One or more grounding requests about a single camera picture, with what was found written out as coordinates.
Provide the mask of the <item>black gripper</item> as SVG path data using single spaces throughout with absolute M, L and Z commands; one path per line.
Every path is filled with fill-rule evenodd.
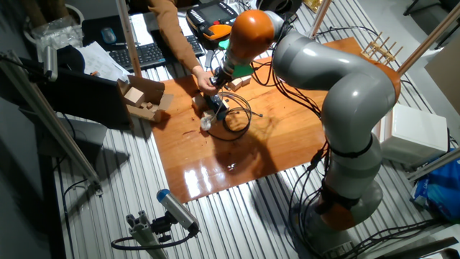
M 218 67 L 214 71 L 213 77 L 209 78 L 211 85 L 217 90 L 221 90 L 224 85 L 226 85 L 229 81 L 232 80 L 232 76 L 229 75 L 225 70 L 221 67 Z

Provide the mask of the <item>person's hand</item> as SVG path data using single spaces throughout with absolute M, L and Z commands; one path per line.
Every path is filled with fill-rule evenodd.
M 218 92 L 216 87 L 211 84 L 211 74 L 204 71 L 200 65 L 192 69 L 192 74 L 197 78 L 198 88 L 204 94 L 213 96 Z

